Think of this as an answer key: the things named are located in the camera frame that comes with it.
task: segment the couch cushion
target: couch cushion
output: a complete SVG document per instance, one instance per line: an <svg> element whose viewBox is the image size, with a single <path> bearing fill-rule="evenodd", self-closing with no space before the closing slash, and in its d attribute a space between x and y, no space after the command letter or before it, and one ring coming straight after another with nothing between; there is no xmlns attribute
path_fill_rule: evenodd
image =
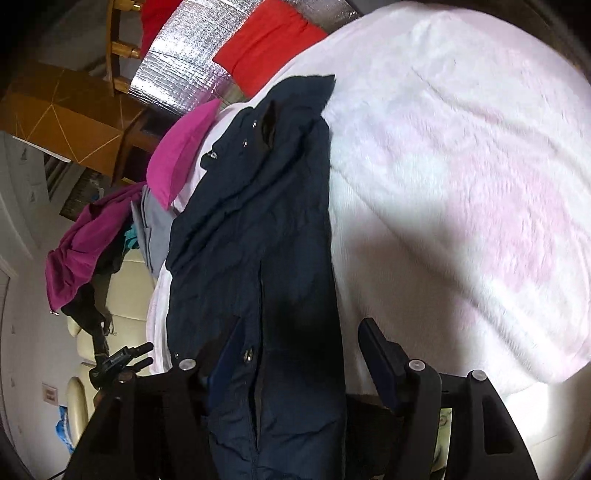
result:
<svg viewBox="0 0 591 480"><path fill-rule="evenodd" d="M74 447L88 425L88 407L86 405L85 388L79 377L72 377L66 390L68 406L68 427Z"/></svg>
<svg viewBox="0 0 591 480"><path fill-rule="evenodd" d="M141 253L132 250L125 256L121 270L111 275L105 307L114 316L145 321L153 291L154 280Z"/></svg>
<svg viewBox="0 0 591 480"><path fill-rule="evenodd" d="M95 398L95 395L98 393L98 391L95 390L95 388L90 383L90 377L88 376L88 372L90 372L92 368L94 368L94 365L86 362L81 363L78 368L78 379L80 380L80 383L84 388L84 397L86 399L86 411L88 412L89 420L92 417L92 414L95 412L95 404L93 403L93 400Z"/></svg>
<svg viewBox="0 0 591 480"><path fill-rule="evenodd" d="M113 333L107 336L109 354L122 349L124 346L136 347L146 342L146 323L143 320L134 320L113 315ZM95 351L92 346L92 337L85 331L81 331L76 337L78 355L94 363Z"/></svg>

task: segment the silver foil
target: silver foil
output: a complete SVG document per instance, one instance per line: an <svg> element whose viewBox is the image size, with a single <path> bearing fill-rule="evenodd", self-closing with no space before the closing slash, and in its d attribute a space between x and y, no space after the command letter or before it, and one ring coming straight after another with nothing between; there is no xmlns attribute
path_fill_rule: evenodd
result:
<svg viewBox="0 0 591 480"><path fill-rule="evenodd" d="M212 58L262 0L183 0L145 55L130 93L182 115L221 98L243 99L230 74ZM308 21L332 33L358 18L345 0L287 0Z"/></svg>

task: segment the magenta pillow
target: magenta pillow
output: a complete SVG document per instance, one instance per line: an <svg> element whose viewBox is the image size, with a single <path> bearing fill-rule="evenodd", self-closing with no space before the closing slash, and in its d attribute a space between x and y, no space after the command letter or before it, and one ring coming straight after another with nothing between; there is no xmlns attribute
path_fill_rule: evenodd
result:
<svg viewBox="0 0 591 480"><path fill-rule="evenodd" d="M215 99L190 111L166 133L150 158L146 180L164 210L183 188L195 155L216 118L221 100Z"/></svg>

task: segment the bed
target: bed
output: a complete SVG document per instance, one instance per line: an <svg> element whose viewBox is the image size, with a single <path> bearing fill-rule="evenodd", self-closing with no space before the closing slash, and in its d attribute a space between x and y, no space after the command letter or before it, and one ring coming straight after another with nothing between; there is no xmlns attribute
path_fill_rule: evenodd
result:
<svg viewBox="0 0 591 480"><path fill-rule="evenodd" d="M536 142L530 132L516 129L525 119L535 124L536 132L547 133L549 145L560 144L573 158L585 158L590 151L591 87L568 61L510 24L473 11L402 2L343 27L289 62L250 102L226 108L196 153L194 170L173 206L184 209L205 174L200 157L240 109L256 104L285 77L332 73L337 86L323 116L333 133L332 254L348 392L375 393L355 335L358 322L371 315L386 336L440 371L466 375L471 369L484 369L505 399L540 478L568 478L589 442L591 369L585 367L588 357L583 348L589 317L583 315L586 323L574 327L576 342L581 342L574 353L555 350L552 339L548 350L539 342L528 344L528 335L536 332L525 327L525 336L507 332L502 322L499 327L480 321L485 314L473 322L458 322L473 309L479 311L480 305L474 297L465 301L469 296L462 292L450 294L449 284L466 285L472 277L462 277L461 269L446 276L448 264L438 264L437 258L431 262L437 245L421 235L437 236L440 231L415 226L410 214L416 212L416 204L405 203L403 194L396 197L399 192L382 179L392 178L389 159L409 152L415 158L424 154L413 150L412 140L420 143L429 137L437 145L445 141L447 153L442 157L453 157L450 152L457 151L452 147L458 142L443 132L456 115L465 112L470 119L459 125L483 125L474 135L471 127L465 128L461 140L467 140L461 147L466 150L488 138L485 129L499 128L512 138L527 137L528 147L538 149L542 157L550 155L541 150L542 137L536 137ZM425 123L421 116L429 120ZM423 126L419 136L417 125ZM383 135L376 136L372 129ZM495 148L495 142L505 145L500 138L492 142ZM506 156L523 152L509 148ZM580 167L583 178L589 174L585 168ZM436 181L430 185L439 188ZM409 185L401 191L417 200ZM588 194L581 190L583 200ZM428 216L430 211L426 207L423 213ZM158 356L155 365L164 369L170 365L165 335L167 282L170 278L162 270L147 323L147 338L154 341ZM554 327L567 329L556 323Z"/></svg>

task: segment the red pillow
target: red pillow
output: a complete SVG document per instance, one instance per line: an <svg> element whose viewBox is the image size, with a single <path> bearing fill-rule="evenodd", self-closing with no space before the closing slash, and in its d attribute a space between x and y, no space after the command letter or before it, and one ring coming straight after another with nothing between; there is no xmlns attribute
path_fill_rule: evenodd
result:
<svg viewBox="0 0 591 480"><path fill-rule="evenodd" d="M182 0L147 0L142 6L142 58L148 53L156 35L160 33L164 24L174 13Z"/></svg>
<svg viewBox="0 0 591 480"><path fill-rule="evenodd" d="M246 95L253 97L283 65L326 36L290 5L281 0L264 0L213 61L232 75Z"/></svg>

